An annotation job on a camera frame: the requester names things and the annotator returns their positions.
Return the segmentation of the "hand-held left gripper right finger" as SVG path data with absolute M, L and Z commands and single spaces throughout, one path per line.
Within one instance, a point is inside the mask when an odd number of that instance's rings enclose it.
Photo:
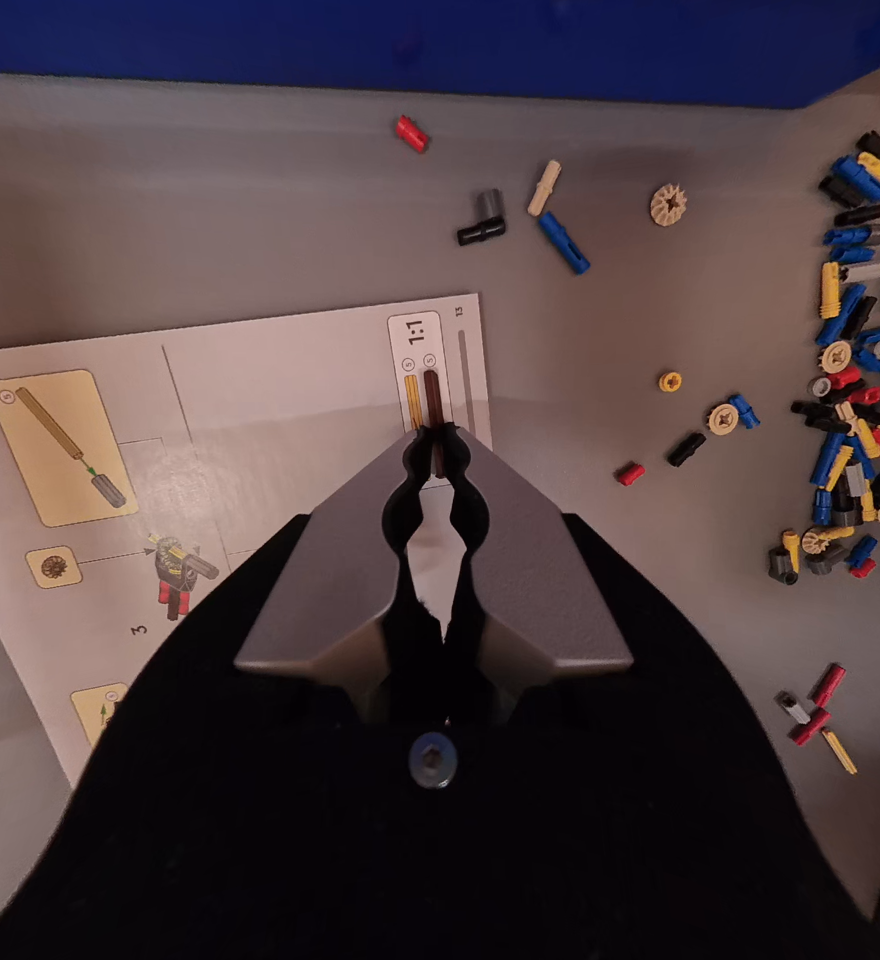
M 491 724 L 524 692 L 634 658 L 560 508 L 466 428 L 440 433 L 466 551 L 443 652 L 446 718 Z

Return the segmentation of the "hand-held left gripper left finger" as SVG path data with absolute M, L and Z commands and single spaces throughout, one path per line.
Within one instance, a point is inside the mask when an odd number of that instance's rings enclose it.
M 313 510 L 239 670 L 338 688 L 370 719 L 445 722 L 443 632 L 407 551 L 432 456 L 426 429 L 408 433 Z

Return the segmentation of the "brown lego axle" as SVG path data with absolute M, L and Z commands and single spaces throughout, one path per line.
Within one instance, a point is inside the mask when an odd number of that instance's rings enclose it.
M 423 372 L 423 384 L 426 397 L 426 408 L 429 428 L 434 438 L 432 451 L 433 475 L 438 479 L 445 479 L 444 451 L 441 443 L 442 429 L 446 423 L 441 381 L 434 368 Z

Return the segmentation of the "short yellow lego axle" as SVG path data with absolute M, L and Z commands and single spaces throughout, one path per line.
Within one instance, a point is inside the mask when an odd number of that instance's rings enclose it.
M 857 767 L 838 735 L 832 729 L 826 727 L 820 730 L 820 734 L 845 772 L 851 776 L 856 776 L 858 774 Z

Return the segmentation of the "pile of small lego pieces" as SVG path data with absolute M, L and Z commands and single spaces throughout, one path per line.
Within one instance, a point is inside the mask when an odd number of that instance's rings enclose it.
M 837 211 L 821 240 L 816 371 L 790 410 L 819 450 L 811 524 L 768 553 L 768 574 L 785 586 L 803 571 L 850 574 L 850 551 L 880 527 L 880 134 L 857 138 L 818 190 Z

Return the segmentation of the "black grey lego elbow connector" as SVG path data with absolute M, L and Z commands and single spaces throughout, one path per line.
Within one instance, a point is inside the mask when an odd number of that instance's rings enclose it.
M 500 190 L 486 189 L 478 193 L 475 199 L 475 222 L 459 228 L 456 232 L 460 247 L 487 242 L 506 234 L 507 224 Z

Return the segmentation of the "lego instruction booklet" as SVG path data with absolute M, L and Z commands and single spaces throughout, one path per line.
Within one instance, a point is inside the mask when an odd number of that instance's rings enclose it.
M 71 786 L 169 633 L 410 427 L 493 446 L 479 298 L 0 350 L 0 640 Z

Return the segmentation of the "long blue lego pin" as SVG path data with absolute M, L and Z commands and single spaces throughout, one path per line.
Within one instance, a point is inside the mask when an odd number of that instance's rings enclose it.
M 563 258 L 575 275 L 582 276 L 590 270 L 589 259 L 582 254 L 554 214 L 548 211 L 543 212 L 538 218 L 538 226 L 554 250 Z

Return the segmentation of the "tan lego pin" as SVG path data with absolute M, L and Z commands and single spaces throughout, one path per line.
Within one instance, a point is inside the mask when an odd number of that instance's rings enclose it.
M 542 216 L 561 172 L 562 164 L 558 160 L 551 159 L 546 163 L 527 207 L 530 216 L 534 218 Z

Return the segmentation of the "blue plastic bin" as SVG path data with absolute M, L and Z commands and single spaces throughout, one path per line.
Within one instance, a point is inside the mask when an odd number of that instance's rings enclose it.
M 0 1 L 0 73 L 773 110 L 880 68 L 880 1 Z

